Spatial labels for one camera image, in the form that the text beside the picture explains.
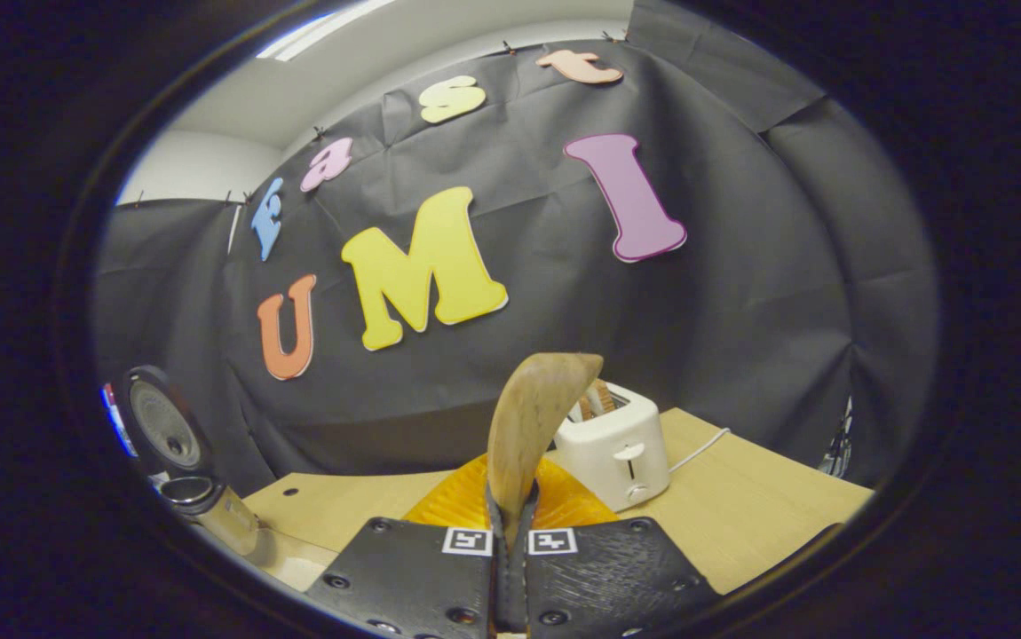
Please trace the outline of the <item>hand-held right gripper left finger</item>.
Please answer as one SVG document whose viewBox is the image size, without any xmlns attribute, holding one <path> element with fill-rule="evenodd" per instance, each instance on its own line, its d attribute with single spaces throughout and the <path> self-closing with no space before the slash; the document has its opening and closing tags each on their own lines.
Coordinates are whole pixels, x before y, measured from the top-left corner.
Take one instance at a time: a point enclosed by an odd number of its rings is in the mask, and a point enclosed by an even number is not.
<svg viewBox="0 0 1021 639">
<path fill-rule="evenodd" d="M 487 458 L 466 462 L 403 518 L 372 517 L 306 595 L 404 639 L 497 639 L 507 542 L 487 509 Z"/>
</svg>

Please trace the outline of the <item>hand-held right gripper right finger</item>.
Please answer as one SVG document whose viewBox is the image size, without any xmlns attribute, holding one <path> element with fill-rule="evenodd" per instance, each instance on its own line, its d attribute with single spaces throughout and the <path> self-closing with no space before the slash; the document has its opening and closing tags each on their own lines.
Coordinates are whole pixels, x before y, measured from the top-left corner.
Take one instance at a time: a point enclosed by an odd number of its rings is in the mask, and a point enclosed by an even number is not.
<svg viewBox="0 0 1021 639">
<path fill-rule="evenodd" d="M 519 535 L 530 636 L 649 636 L 721 596 L 655 519 L 621 518 L 542 460 Z"/>
</svg>

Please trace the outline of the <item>wooden spoon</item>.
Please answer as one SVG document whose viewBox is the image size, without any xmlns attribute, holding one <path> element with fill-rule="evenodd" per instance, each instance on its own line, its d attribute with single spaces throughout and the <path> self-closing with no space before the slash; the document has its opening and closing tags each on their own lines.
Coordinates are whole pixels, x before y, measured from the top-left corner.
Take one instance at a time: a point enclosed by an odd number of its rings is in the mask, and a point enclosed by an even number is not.
<svg viewBox="0 0 1021 639">
<path fill-rule="evenodd" d="M 487 490 L 508 542 L 526 521 L 522 512 L 543 454 L 603 366 L 598 353 L 540 352 L 510 373 L 487 437 Z"/>
</svg>

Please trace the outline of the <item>grey rice cooker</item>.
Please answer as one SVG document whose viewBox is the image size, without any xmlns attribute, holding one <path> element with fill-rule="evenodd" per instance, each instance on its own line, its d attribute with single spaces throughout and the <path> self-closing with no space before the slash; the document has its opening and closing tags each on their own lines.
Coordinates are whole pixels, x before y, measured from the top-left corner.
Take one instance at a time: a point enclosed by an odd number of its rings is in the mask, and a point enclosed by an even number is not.
<svg viewBox="0 0 1021 639">
<path fill-rule="evenodd" d="M 162 368 L 129 368 L 123 397 L 138 452 L 165 470 L 157 491 L 178 517 L 199 525 L 235 554 L 258 545 L 258 518 L 218 475 L 213 446 Z"/>
</svg>

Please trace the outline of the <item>white toaster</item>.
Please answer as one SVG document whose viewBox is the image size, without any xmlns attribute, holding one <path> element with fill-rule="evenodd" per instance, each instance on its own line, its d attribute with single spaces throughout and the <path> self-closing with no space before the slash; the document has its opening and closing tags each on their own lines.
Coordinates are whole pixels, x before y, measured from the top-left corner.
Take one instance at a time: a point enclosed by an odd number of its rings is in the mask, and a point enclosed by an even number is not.
<svg viewBox="0 0 1021 639">
<path fill-rule="evenodd" d="M 555 434 L 554 458 L 609 509 L 621 512 L 669 488 L 668 453 L 657 405 L 606 383 L 617 409 L 580 423 L 571 420 L 571 409 Z"/>
</svg>

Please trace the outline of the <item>bread slice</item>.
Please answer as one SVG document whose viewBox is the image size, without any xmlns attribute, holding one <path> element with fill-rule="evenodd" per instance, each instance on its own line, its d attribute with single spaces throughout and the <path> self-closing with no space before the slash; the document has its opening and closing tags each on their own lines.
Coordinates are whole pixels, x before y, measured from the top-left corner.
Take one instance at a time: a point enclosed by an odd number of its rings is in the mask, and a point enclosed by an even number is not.
<svg viewBox="0 0 1021 639">
<path fill-rule="evenodd" d="M 611 391 L 609 391 L 607 383 L 604 380 L 595 379 L 585 390 L 584 395 L 580 397 L 575 408 L 572 409 L 571 420 L 579 423 L 585 422 L 591 417 L 606 415 L 616 409 L 617 405 Z"/>
</svg>

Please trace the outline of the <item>black backdrop cloth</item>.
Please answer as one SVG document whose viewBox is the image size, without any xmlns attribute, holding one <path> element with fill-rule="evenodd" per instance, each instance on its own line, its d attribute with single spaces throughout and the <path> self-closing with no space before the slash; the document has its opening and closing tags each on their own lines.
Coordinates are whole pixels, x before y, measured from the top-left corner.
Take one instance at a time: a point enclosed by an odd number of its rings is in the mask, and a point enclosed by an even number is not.
<svg viewBox="0 0 1021 639">
<path fill-rule="evenodd" d="M 288 474 L 388 476 L 481 454 L 506 377 L 536 351 L 815 468 L 854 410 L 844 477 L 875 485 L 920 421 L 937 267 L 895 162 L 810 77 L 673 0 L 628 39 L 544 34 L 373 78 L 300 135 L 247 205 L 159 199 L 110 214 L 90 320 L 97 372 L 164 368 L 242 493 Z M 364 233 L 407 255 L 418 207 L 471 190 L 507 304 L 363 344 Z"/>
</svg>

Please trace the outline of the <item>metal backdrop stand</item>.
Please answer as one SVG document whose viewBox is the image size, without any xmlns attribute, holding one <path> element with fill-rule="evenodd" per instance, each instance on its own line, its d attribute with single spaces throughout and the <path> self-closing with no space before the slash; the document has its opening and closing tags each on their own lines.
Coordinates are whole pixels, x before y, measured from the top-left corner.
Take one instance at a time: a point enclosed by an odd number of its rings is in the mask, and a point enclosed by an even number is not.
<svg viewBox="0 0 1021 639">
<path fill-rule="evenodd" d="M 847 476 L 850 464 L 852 446 L 854 437 L 852 436 L 852 424 L 854 423 L 854 400 L 847 398 L 846 408 L 843 417 L 839 421 L 838 429 L 827 447 L 822 461 L 819 462 L 818 470 L 827 476 L 840 478 L 843 480 Z"/>
</svg>

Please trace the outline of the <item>computer monitor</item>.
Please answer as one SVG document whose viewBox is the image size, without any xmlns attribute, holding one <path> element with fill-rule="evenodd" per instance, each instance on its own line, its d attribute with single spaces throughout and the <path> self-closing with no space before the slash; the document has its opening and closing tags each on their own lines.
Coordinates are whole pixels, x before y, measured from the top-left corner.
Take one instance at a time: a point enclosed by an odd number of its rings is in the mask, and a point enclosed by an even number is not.
<svg viewBox="0 0 1021 639">
<path fill-rule="evenodd" d="M 121 416 L 121 410 L 118 408 L 115 390 L 112 384 L 106 382 L 101 388 L 102 401 L 108 413 L 110 424 L 112 424 L 118 440 L 121 442 L 123 449 L 129 457 L 133 460 L 137 460 L 139 457 L 136 450 L 136 446 L 133 444 L 128 429 L 125 428 L 125 424 Z"/>
</svg>

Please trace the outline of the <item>ceiling light panel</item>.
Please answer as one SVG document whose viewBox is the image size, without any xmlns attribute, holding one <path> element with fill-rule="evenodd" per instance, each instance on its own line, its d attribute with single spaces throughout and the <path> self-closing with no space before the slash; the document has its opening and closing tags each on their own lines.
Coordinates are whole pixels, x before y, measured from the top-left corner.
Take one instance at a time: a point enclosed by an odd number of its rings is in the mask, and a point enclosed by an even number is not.
<svg viewBox="0 0 1021 639">
<path fill-rule="evenodd" d="M 372 12 L 380 11 L 386 5 L 394 3 L 396 0 L 357 0 L 356 3 L 341 8 L 340 11 L 327 13 L 307 24 L 296 28 L 295 31 L 288 32 L 280 39 L 268 44 L 268 47 L 256 54 L 256 59 L 272 59 L 280 62 L 288 62 L 317 43 L 332 36 L 336 31 L 340 31 L 345 26 L 364 18 Z"/>
</svg>

